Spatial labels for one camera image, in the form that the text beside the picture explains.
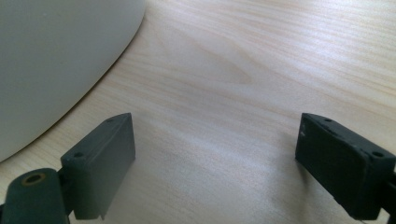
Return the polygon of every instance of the light wood tabletop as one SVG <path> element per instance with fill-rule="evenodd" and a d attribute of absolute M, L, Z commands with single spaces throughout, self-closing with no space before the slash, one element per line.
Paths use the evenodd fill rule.
<path fill-rule="evenodd" d="M 136 160 L 106 219 L 72 223 L 360 223 L 294 159 L 300 117 L 396 154 L 395 71 L 395 1 L 148 0 L 114 66 L 0 162 L 0 201 L 14 178 L 60 169 L 100 122 L 131 112 Z"/>

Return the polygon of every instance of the white curved object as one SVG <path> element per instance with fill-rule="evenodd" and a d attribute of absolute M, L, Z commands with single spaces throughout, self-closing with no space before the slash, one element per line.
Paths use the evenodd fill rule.
<path fill-rule="evenodd" d="M 144 0 L 3 0 L 0 161 L 63 116 L 136 33 Z"/>

